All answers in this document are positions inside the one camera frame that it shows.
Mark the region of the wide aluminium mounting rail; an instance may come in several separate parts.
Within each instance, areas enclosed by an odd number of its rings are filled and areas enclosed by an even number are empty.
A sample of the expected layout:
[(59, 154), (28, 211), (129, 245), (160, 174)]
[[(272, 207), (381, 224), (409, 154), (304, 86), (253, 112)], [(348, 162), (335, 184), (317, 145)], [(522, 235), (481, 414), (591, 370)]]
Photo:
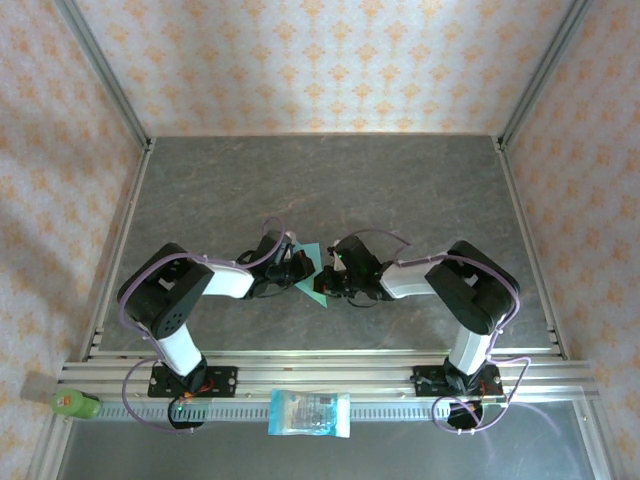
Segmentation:
[[(525, 363), (500, 367), (505, 392), (516, 391), (517, 401), (564, 401), (595, 398), (595, 374), (585, 361), (565, 360), (558, 355), (532, 354), (522, 383), (515, 382)], [(138, 367), (138, 352), (97, 352), (85, 362), (67, 362), (58, 385), (84, 390), (109, 399), (120, 394), (127, 373), (132, 376), (128, 392), (144, 396), (151, 366)], [(257, 402), (283, 388), (310, 392), (346, 392), (356, 401), (407, 401), (414, 397), (410, 381), (415, 366), (440, 365), (440, 352), (417, 350), (339, 351), (239, 351), (211, 352), (213, 366), (238, 368), (236, 398)]]

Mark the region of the green bottle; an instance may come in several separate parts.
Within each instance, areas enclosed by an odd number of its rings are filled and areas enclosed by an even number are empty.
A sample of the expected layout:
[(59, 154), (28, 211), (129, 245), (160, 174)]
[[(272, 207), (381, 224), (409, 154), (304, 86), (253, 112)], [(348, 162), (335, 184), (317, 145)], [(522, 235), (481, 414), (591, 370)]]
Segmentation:
[(83, 391), (63, 388), (51, 399), (52, 410), (59, 415), (78, 419), (91, 419), (97, 416), (102, 408), (101, 400)]

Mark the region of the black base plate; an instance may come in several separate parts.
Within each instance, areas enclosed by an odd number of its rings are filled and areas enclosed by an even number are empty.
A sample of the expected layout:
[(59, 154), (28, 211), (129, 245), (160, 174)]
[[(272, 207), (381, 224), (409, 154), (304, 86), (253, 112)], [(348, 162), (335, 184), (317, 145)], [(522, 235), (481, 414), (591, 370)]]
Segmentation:
[(417, 397), (504, 395), (501, 374), (495, 365), (485, 365), (473, 375), (445, 366), (414, 366), (410, 381)]
[(179, 377), (164, 365), (152, 368), (147, 395), (150, 398), (195, 397), (233, 398), (238, 368), (207, 366), (186, 377)]

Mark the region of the aluminium frame post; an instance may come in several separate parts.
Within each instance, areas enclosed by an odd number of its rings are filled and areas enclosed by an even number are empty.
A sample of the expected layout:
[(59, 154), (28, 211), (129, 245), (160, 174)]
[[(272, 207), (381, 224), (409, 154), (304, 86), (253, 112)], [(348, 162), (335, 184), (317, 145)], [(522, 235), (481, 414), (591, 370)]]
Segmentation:
[(121, 82), (112, 69), (89, 23), (76, 0), (53, 0), (66, 24), (74, 34), (85, 57), (98, 76), (136, 143), (146, 150), (151, 137), (146, 133), (138, 115), (130, 103)]
[(500, 151), (506, 151), (514, 142), (593, 2), (594, 0), (571, 0), (566, 14), (520, 95), (502, 133), (496, 137), (496, 145)]

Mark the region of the grey metal sheet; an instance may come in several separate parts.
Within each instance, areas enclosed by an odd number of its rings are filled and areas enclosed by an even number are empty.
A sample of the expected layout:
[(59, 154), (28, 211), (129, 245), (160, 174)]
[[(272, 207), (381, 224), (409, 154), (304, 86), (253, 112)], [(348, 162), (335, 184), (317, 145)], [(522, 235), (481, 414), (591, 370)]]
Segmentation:
[(609, 480), (569, 402), (514, 404), (494, 427), (355, 422), (347, 439), (271, 436), (264, 422), (171, 435), (128, 421), (76, 423), (56, 480)]

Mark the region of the light blue paper sheet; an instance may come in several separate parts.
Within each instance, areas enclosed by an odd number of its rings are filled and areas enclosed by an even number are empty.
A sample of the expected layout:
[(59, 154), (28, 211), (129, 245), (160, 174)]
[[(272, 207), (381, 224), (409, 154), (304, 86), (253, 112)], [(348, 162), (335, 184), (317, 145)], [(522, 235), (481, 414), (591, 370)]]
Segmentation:
[(312, 260), (315, 270), (310, 277), (297, 282), (295, 284), (295, 287), (301, 292), (303, 292), (304, 294), (306, 294), (307, 296), (309, 296), (310, 298), (312, 298), (322, 307), (326, 308), (327, 296), (325, 294), (315, 292), (313, 289), (313, 281), (315, 277), (322, 271), (322, 267), (323, 267), (320, 244), (319, 243), (308, 243), (308, 244), (297, 243), (293, 248), (293, 252), (297, 253), (298, 251), (304, 252), (305, 255)]

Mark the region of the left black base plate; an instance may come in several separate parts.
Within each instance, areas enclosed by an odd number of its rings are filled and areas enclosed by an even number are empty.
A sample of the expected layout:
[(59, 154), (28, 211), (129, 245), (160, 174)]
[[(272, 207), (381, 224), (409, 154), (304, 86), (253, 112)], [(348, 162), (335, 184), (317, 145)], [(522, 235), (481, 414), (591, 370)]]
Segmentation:
[(195, 397), (233, 398), (238, 368), (207, 366), (186, 377), (179, 377), (164, 365), (152, 368), (147, 395), (150, 398)]

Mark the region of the blue plastic wipes packet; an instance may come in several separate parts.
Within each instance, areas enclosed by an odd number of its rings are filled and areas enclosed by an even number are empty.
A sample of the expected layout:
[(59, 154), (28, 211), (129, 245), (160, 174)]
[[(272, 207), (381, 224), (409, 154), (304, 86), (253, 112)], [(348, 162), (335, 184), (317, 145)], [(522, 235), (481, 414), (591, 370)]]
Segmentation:
[(269, 408), (271, 436), (329, 436), (347, 439), (351, 433), (349, 394), (273, 390)]

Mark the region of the aluminium table side rail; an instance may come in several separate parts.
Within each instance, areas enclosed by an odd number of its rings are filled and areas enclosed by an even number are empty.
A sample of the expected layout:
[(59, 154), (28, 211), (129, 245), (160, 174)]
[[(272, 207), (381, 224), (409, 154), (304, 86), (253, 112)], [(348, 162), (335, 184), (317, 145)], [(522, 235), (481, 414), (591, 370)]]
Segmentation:
[(121, 262), (128, 232), (135, 212), (146, 169), (153, 154), (157, 139), (152, 137), (143, 146), (133, 173), (125, 182), (116, 205), (111, 226), (107, 231), (105, 245), (98, 263), (94, 283), (88, 298), (87, 325), (75, 357), (80, 362), (89, 359), (94, 337), (101, 332)]
[(558, 307), (553, 299), (552, 291), (546, 281), (542, 264), (538, 255), (538, 249), (535, 239), (532, 235), (530, 223), (527, 219), (524, 203), (519, 195), (518, 187), (513, 170), (510, 166), (509, 159), (505, 147), (500, 143), (498, 137), (493, 136), (492, 142), (496, 154), (499, 157), (501, 167), (505, 176), (507, 188), (509, 190), (515, 214), (518, 219), (519, 228), (527, 251), (529, 264), (535, 280), (536, 288), (544, 311), (547, 324), (547, 331), (550, 342), (552, 343), (552, 351), (562, 357), (563, 360), (570, 360), (571, 354), (567, 349), (564, 338), (563, 326)]

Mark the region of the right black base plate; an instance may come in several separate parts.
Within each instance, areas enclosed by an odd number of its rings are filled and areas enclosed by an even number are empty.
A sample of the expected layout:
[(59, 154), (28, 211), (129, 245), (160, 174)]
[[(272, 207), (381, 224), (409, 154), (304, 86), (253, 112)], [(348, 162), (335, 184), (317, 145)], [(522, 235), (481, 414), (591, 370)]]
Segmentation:
[(414, 366), (410, 381), (417, 397), (504, 395), (501, 374), (495, 365), (485, 365), (473, 375), (445, 366)]

